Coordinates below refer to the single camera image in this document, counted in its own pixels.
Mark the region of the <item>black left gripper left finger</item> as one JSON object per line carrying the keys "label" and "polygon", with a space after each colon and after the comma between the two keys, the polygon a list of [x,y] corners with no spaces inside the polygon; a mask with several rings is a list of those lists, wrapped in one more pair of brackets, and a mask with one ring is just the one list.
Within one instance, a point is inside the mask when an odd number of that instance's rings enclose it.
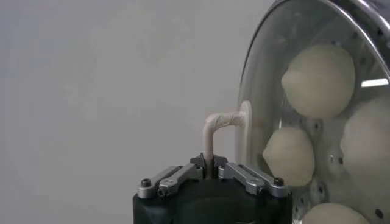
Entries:
{"label": "black left gripper left finger", "polygon": [[180,186],[188,180],[204,177],[204,157],[198,155],[185,166],[169,166],[152,178],[144,178],[138,185],[138,198],[170,197],[178,193]]}

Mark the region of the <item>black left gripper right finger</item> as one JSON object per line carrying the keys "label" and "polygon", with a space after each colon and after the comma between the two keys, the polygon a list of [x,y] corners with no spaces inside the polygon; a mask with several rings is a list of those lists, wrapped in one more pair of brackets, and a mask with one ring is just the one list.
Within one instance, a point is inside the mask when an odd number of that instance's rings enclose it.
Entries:
{"label": "black left gripper right finger", "polygon": [[284,198],[289,194],[289,189],[282,178],[272,177],[261,170],[228,162],[221,156],[214,157],[214,166],[218,178],[236,180],[249,194],[259,195],[266,191],[277,198]]}

